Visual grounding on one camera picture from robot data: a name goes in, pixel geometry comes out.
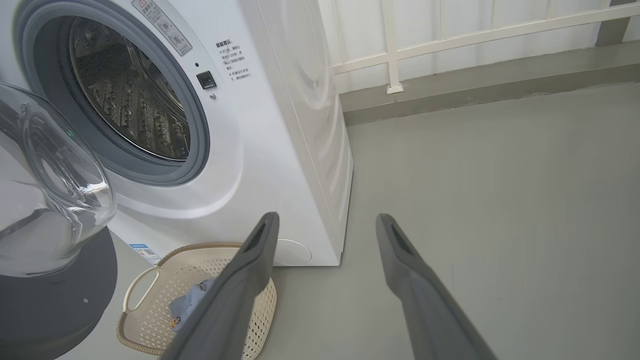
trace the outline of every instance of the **sticker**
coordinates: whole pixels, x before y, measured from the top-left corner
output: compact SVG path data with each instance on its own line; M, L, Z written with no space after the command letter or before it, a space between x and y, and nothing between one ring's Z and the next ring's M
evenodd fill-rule
M145 244L129 244L129 246L138 252L138 254L142 255L151 265L157 265L158 261L162 259Z
M180 30L152 0L133 0L131 4L150 22L154 23L156 29L164 35L180 56L184 56L193 48Z
M251 77L249 64L244 58L242 47L230 39L216 42L220 66L231 81L240 81Z

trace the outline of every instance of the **stainless steel drum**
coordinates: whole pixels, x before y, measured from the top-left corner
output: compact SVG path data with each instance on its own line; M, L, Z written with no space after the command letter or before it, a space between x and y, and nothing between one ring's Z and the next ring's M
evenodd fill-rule
M184 110L153 62L121 34L85 18L75 18L68 41L78 85L102 119L141 150L184 161Z

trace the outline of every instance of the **laundry basket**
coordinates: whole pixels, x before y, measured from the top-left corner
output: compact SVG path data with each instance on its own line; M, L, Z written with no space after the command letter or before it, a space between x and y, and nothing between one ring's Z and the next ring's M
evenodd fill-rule
M157 266L140 274L129 286L124 309L118 321L116 336L124 345L160 356L175 333L171 330L169 303L181 297L194 285L218 277L242 244L205 243L181 247L165 256ZM138 305L129 307L129 298L137 283L150 272L156 278ZM273 281L255 298L253 315L244 343L243 359L255 359L267 338L276 308Z

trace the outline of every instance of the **railing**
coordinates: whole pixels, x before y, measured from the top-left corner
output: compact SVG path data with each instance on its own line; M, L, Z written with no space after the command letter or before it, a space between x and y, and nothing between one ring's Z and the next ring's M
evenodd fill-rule
M353 70L363 69L375 65L387 63L389 70L389 86L388 94L402 92L402 84L400 84L398 74L398 60L413 58L424 54L431 54L437 51L454 49L468 45L480 44L503 38L517 37L520 35L539 33L542 31L569 28L594 22L620 19L640 15L640 3L630 3L609 7L610 0L602 0L599 10L591 10L588 12L575 13L558 17L551 17L554 0L547 0L545 9L545 18L543 20L535 20L523 22L520 24L500 26L499 18L502 9L503 0L492 1L491 29L484 31L476 31L458 35L455 37L447 37L446 34L446 11L445 0L440 1L440 39L425 44L407 47L405 49L396 48L396 26L394 24L394 5L393 0L382 0L382 11L385 27L385 38L387 41L387 51L383 54L368 56L350 61L345 61L339 65L334 65L335 74L342 74ZM336 22L338 27L338 41L340 42L340 51L345 53L345 44L342 37L342 29L340 22Z

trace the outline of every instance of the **washing machine door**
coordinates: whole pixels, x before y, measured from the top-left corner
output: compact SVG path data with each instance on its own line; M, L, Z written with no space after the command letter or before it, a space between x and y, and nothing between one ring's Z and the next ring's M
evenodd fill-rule
M135 183L183 184L207 161L207 119L175 55L126 4L27 2L15 22L18 58L31 89L108 170Z
M55 359L115 290L102 165L45 99L0 83L0 359Z
M0 83L0 275L67 266L113 218L104 169L45 99Z

